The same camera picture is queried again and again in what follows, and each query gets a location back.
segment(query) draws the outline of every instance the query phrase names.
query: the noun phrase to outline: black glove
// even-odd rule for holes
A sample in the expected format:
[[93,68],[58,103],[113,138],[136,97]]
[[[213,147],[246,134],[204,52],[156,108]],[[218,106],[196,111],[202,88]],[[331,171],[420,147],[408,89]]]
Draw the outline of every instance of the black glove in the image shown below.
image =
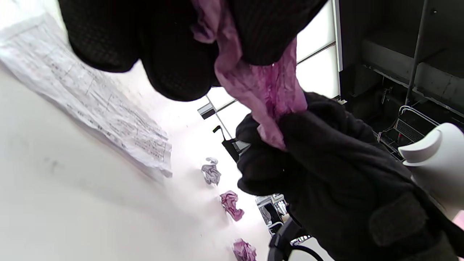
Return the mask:
[[238,161],[239,188],[284,194],[290,215],[337,261],[399,260],[436,244],[439,229],[410,172],[372,129],[334,101],[306,97],[308,111],[279,122],[288,153],[264,144],[250,116],[237,127],[237,139],[251,144]]

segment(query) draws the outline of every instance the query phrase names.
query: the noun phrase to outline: window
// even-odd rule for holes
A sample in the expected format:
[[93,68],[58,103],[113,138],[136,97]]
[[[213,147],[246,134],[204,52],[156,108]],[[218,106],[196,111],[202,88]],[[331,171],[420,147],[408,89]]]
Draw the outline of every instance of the window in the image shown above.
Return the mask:
[[296,38],[296,60],[301,61],[321,48],[335,42],[332,1],[328,1],[315,18]]
[[300,63],[296,67],[296,78],[304,91],[313,91],[328,98],[339,95],[336,46]]

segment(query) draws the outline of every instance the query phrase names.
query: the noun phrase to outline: velcro strap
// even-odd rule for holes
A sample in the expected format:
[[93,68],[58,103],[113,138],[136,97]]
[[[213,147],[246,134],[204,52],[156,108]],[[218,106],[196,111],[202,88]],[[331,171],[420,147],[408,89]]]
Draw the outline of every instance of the velcro strap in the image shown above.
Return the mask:
[[372,214],[369,232],[378,246],[386,247],[419,232],[426,220],[425,210],[416,197],[408,192]]

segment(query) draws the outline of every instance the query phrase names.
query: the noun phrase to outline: metal pole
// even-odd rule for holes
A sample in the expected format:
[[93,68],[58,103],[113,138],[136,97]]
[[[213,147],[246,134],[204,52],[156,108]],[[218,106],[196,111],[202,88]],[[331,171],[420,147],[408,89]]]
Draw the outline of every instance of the metal pole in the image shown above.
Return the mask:
[[411,95],[412,87],[414,86],[414,80],[416,79],[419,52],[420,52],[420,49],[422,47],[422,42],[423,42],[424,27],[425,27],[425,21],[426,21],[426,17],[427,17],[427,6],[428,6],[428,4],[429,4],[429,0],[424,0],[424,6],[422,7],[422,15],[420,17],[419,32],[417,34],[416,50],[414,51],[414,61],[413,61],[413,65],[412,65],[412,72],[411,72],[411,77],[409,79],[409,84],[407,86],[407,94],[406,94],[405,105],[409,104],[409,96]]

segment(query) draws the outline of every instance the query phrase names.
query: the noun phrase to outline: black mesh fabric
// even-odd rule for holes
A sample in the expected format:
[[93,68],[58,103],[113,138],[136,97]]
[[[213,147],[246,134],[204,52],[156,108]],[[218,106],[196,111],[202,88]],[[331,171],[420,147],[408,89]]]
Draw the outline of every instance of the black mesh fabric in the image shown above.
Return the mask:
[[58,0],[74,53],[107,72],[127,72],[139,58],[135,6],[121,0]]
[[218,47],[193,38],[191,26],[197,22],[197,13],[190,0],[145,4],[141,59],[150,83],[169,99],[203,97],[217,82],[214,61]]
[[[58,0],[73,51],[88,65],[127,72],[141,59],[151,85],[178,101],[219,86],[216,43],[193,38],[197,13],[191,0]],[[230,0],[244,60],[257,65],[280,59],[286,46],[326,0]]]
[[229,0],[243,49],[252,65],[279,61],[287,46],[327,0]]

